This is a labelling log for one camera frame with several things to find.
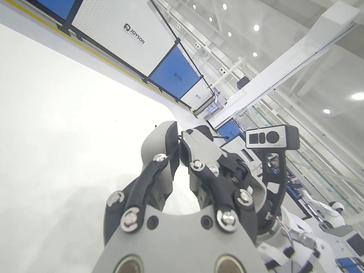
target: gray robot arm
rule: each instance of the gray robot arm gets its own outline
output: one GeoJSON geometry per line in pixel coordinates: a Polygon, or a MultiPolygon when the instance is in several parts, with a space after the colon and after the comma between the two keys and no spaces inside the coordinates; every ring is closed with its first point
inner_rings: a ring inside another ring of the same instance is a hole
{"type": "MultiPolygon", "coordinates": [[[[142,145],[142,160],[140,176],[107,200],[105,247],[93,273],[264,273],[280,266],[274,257],[263,261],[259,238],[272,230],[282,237],[277,222],[285,166],[283,177],[272,177],[263,164],[260,183],[238,155],[216,146],[203,129],[179,136],[176,122],[153,130],[142,145]],[[200,211],[172,216],[162,210],[180,162],[189,168],[200,211]],[[266,190],[268,182],[280,184],[277,196],[266,190]]],[[[282,249],[287,259],[294,254],[291,242],[282,249]]],[[[302,269],[311,271],[305,264],[302,269]]]]}

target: humanoid robot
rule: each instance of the humanoid robot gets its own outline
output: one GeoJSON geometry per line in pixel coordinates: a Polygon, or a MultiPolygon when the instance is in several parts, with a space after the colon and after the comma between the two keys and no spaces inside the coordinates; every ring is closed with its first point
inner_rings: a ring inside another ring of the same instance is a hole
{"type": "Polygon", "coordinates": [[[142,145],[140,176],[107,200],[105,247],[92,273],[340,272],[331,247],[281,206],[285,150],[299,147],[299,135],[293,126],[277,127],[290,130],[278,138],[286,137],[286,145],[263,144],[260,153],[266,160],[277,153],[280,173],[269,173],[263,161],[260,180],[239,155],[213,143],[208,127],[179,135],[177,122],[157,126],[142,145]],[[180,163],[189,168],[200,211],[173,216],[162,211],[180,163]]]}
{"type": "Polygon", "coordinates": [[[305,202],[313,209],[313,211],[321,218],[329,229],[345,225],[345,220],[341,215],[345,208],[340,202],[333,201],[327,205],[314,200],[306,190],[303,190],[302,193],[305,202]]]}

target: ceiling fixture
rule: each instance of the ceiling fixture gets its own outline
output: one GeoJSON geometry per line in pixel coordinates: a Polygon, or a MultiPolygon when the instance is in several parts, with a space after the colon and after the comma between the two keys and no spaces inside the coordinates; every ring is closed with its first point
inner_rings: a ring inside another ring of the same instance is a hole
{"type": "Polygon", "coordinates": [[[364,92],[359,92],[351,96],[354,100],[362,101],[364,100],[364,92]]]}

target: black finger link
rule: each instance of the black finger link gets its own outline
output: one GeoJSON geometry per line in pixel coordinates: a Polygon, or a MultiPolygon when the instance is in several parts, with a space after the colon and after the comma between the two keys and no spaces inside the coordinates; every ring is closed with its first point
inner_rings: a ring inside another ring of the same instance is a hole
{"type": "Polygon", "coordinates": [[[140,210],[136,220],[138,227],[133,232],[137,232],[143,226],[145,209],[150,198],[151,190],[160,173],[168,165],[168,162],[168,157],[161,162],[152,160],[136,179],[125,205],[125,211],[132,207],[137,207],[140,210]]]}
{"type": "Polygon", "coordinates": [[[122,202],[117,201],[111,206],[106,205],[104,214],[104,245],[107,244],[116,229],[120,226],[120,220],[125,210],[126,201],[136,180],[137,178],[123,189],[125,196],[122,202]]]}
{"type": "Polygon", "coordinates": [[[240,224],[247,231],[247,234],[250,236],[253,243],[255,243],[258,228],[254,204],[249,207],[244,207],[239,204],[237,202],[237,198],[240,196],[239,189],[223,175],[219,174],[216,177],[207,166],[199,172],[195,171],[193,168],[191,169],[201,181],[202,189],[212,198],[215,218],[218,210],[221,210],[222,212],[234,210],[238,215],[240,224]]]}

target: metal screw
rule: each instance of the metal screw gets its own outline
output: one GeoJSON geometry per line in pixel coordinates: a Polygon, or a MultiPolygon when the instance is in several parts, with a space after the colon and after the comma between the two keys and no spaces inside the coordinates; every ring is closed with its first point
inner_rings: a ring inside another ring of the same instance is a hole
{"type": "Polygon", "coordinates": [[[215,166],[208,166],[208,168],[210,169],[210,171],[212,173],[214,173],[214,175],[217,177],[219,175],[219,169],[215,166]]]}
{"type": "Polygon", "coordinates": [[[250,206],[253,203],[253,198],[247,190],[240,189],[240,197],[238,197],[238,202],[244,206],[250,206]]]}
{"type": "Polygon", "coordinates": [[[153,161],[156,162],[162,162],[163,160],[165,160],[167,158],[167,156],[163,153],[157,154],[154,158],[153,161]]]}
{"type": "Polygon", "coordinates": [[[222,214],[222,222],[224,222],[226,225],[234,225],[235,218],[230,212],[224,212],[222,214]]]}
{"type": "Polygon", "coordinates": [[[122,230],[126,232],[132,232],[137,227],[137,221],[138,221],[138,213],[140,209],[137,207],[129,208],[126,212],[123,213],[121,220],[120,220],[120,227],[122,230]]]}
{"type": "Polygon", "coordinates": [[[130,227],[131,225],[133,225],[138,219],[138,216],[132,212],[127,213],[125,216],[125,222],[124,224],[128,227],[130,227]]]}
{"type": "Polygon", "coordinates": [[[106,204],[108,205],[108,207],[111,207],[117,201],[122,202],[124,198],[125,195],[122,191],[116,191],[109,196],[109,198],[106,201],[106,204]]]}
{"type": "Polygon", "coordinates": [[[237,228],[236,222],[238,221],[238,215],[234,210],[226,211],[222,213],[218,210],[216,213],[217,222],[222,229],[227,232],[234,232],[237,228]]]}
{"type": "Polygon", "coordinates": [[[191,163],[191,167],[193,170],[200,172],[205,168],[205,165],[203,162],[201,162],[199,160],[195,160],[191,163]]]}

